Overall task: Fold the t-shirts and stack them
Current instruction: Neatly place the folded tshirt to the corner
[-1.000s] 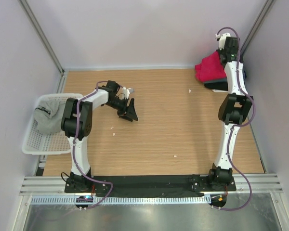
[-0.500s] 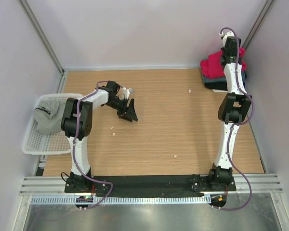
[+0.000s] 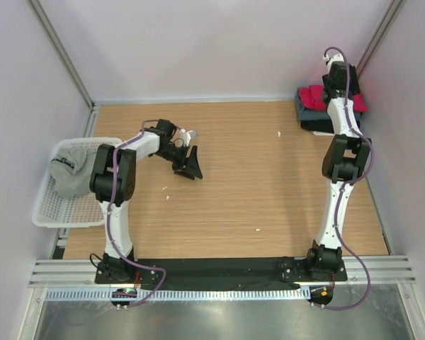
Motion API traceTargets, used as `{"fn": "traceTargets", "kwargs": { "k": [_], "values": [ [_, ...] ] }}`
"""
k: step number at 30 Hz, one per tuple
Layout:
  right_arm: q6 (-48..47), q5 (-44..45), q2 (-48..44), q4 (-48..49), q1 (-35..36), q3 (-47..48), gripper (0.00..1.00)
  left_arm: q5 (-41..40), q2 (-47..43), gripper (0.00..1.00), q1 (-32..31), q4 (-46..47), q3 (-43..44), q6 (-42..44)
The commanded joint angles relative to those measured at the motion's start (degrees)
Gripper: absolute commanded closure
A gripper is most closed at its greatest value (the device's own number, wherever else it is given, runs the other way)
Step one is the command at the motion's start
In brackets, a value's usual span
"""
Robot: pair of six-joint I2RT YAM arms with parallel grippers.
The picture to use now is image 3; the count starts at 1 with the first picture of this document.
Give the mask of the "red t shirt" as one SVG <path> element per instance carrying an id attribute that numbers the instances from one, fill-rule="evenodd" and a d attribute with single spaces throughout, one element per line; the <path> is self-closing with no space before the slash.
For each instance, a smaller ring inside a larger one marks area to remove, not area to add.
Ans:
<path id="1" fill-rule="evenodd" d="M 297 94 L 300 98 L 301 104 L 309 110 L 314 111 L 326 111 L 327 107 L 322 100 L 323 94 L 322 85 L 309 85 L 308 87 L 300 87 L 297 90 Z M 353 111 L 364 113 L 368 110 L 367 105 L 363 100 L 361 94 L 353 96 Z"/>

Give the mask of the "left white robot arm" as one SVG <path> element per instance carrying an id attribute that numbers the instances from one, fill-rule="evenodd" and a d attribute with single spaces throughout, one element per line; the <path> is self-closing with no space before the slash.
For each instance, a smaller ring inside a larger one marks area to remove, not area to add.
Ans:
<path id="1" fill-rule="evenodd" d="M 172 171 L 190 180 L 202 179 L 198 147 L 191 142 L 198 136 L 170 120 L 142 123 L 140 131 L 129 140 L 113 146 L 101 144 L 96 152 L 89 188 L 102 209 L 106 247 L 98 258 L 95 282 L 129 283 L 142 268 L 134 257 L 129 231 L 129 202 L 134 195 L 137 163 L 154 155 L 171 163 Z"/>

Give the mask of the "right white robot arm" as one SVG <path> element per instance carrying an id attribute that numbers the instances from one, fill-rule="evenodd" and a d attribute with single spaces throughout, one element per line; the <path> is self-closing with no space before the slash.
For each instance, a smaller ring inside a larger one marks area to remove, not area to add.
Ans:
<path id="1" fill-rule="evenodd" d="M 327 200 L 320 230 L 305 262 L 307 276 L 316 281 L 329 280 L 343 270 L 342 230 L 346 209 L 370 156 L 370 142 L 362 137 L 353 111 L 353 95 L 360 91 L 355 70 L 340 55 L 327 60 L 327 70 L 322 98 L 334 130 L 322 162 Z"/>

